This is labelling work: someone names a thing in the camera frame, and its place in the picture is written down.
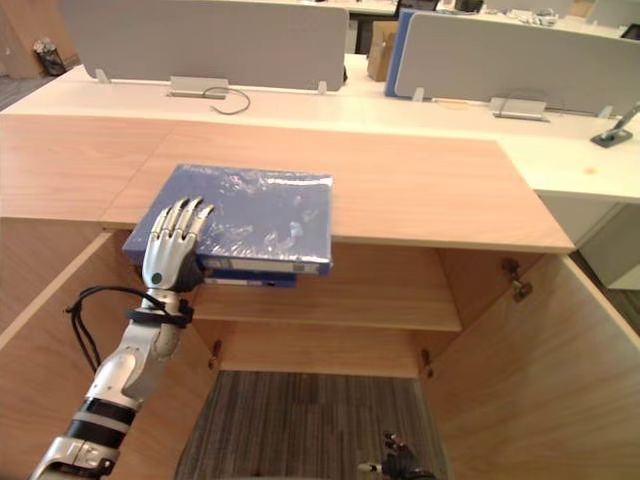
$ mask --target black cable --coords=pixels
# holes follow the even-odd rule
[[[247,95],[245,92],[243,92],[240,89],[237,88],[229,88],[229,87],[209,87],[207,89],[205,89],[202,92],[202,97],[203,98],[212,98],[212,97],[208,97],[207,93],[211,92],[211,91],[219,91],[219,92],[224,92],[224,93],[235,93],[237,95],[240,95],[241,97],[244,97],[244,99],[247,101],[247,103],[243,106],[240,107],[237,110],[231,110],[231,111],[226,111],[226,110],[220,110],[218,107],[211,105],[211,110],[214,110],[222,115],[236,115],[238,113],[242,113],[245,110],[248,110],[249,107],[251,106],[251,98],[249,97],[249,95]]]
[[[86,325],[84,324],[84,321],[82,320],[82,302],[87,297],[90,297],[91,295],[94,295],[98,292],[102,292],[105,290],[137,295],[138,297],[144,298],[145,300],[147,300],[149,303],[151,303],[154,307],[156,307],[158,310],[163,312],[165,315],[171,316],[171,314],[166,310],[163,302],[161,302],[157,298],[152,297],[148,293],[142,292],[135,288],[120,287],[118,285],[99,285],[99,286],[84,289],[82,292],[80,292],[80,294],[78,295],[78,298],[73,303],[73,305],[65,309],[65,312],[68,313],[71,317],[71,327],[73,328],[73,333],[75,334],[76,339],[78,340],[78,344],[80,345],[80,349],[82,350],[82,354],[84,355],[84,358],[87,360],[87,363],[89,364],[89,367],[91,368],[93,373],[95,373],[98,370],[98,367],[102,363],[102,358],[100,357],[98,346],[96,345],[96,342],[94,341],[93,336],[91,335],[91,332],[89,332],[89,329],[86,327]],[[89,349],[87,348],[85,341],[91,347],[91,353],[89,352]]]

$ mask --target cardboard box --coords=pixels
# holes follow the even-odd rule
[[[398,22],[373,22],[367,73],[376,82],[384,82],[387,79],[396,28]]]

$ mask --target white desk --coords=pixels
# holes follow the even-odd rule
[[[589,138],[612,120],[549,113],[550,123],[496,119],[484,104],[414,103],[387,98],[382,83],[366,75],[366,59],[347,55],[349,81],[319,95],[247,89],[252,105],[237,116],[211,112],[213,100],[167,97],[162,82],[102,85],[83,67],[49,83],[6,114],[91,115],[183,119],[205,122],[378,132],[496,140],[529,185],[540,193],[640,203],[640,121],[634,138],[610,150]],[[244,100],[230,96],[224,107]]]
[[[373,16],[391,16],[396,10],[395,0],[326,0],[324,2],[314,2],[313,0],[250,0],[259,3],[287,3],[299,5],[314,5],[317,7],[342,7],[349,13]]]

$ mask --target wooden panel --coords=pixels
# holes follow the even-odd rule
[[[96,223],[0,219],[0,332],[100,230]]]
[[[409,331],[213,320],[196,320],[194,325],[207,346],[222,341],[223,370],[385,377],[418,374]]]
[[[208,285],[200,319],[461,329],[433,249],[334,244],[329,276],[300,275],[288,288]]]
[[[3,217],[97,220],[173,122],[3,115]]]
[[[178,122],[103,221],[137,223],[178,163],[330,173],[337,240],[572,248],[495,142],[209,123]]]
[[[520,263],[524,280],[527,280],[526,272],[541,258],[541,255],[530,253],[453,249],[441,249],[438,254],[463,328],[469,327],[511,289],[511,283],[502,271],[504,258],[513,258]]]
[[[635,479],[640,340],[568,258],[534,266],[434,363],[425,390],[459,479]]]
[[[64,433],[92,376],[63,308],[87,286],[140,287],[120,248],[100,234],[0,335],[0,477],[25,478]],[[83,317],[104,354],[119,343],[124,312],[139,302],[113,292],[87,301]],[[170,478],[213,382],[209,353],[194,330],[136,418],[113,478]]]

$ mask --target desk partition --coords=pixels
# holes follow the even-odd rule
[[[229,1],[66,0],[87,72],[109,78],[224,78],[230,85],[328,90],[343,83],[343,8]]]
[[[640,23],[640,0],[597,0],[587,21],[609,27]]]
[[[592,114],[612,106],[623,114],[640,100],[640,42],[415,13],[395,93],[412,97],[418,88],[425,97],[524,98]]]

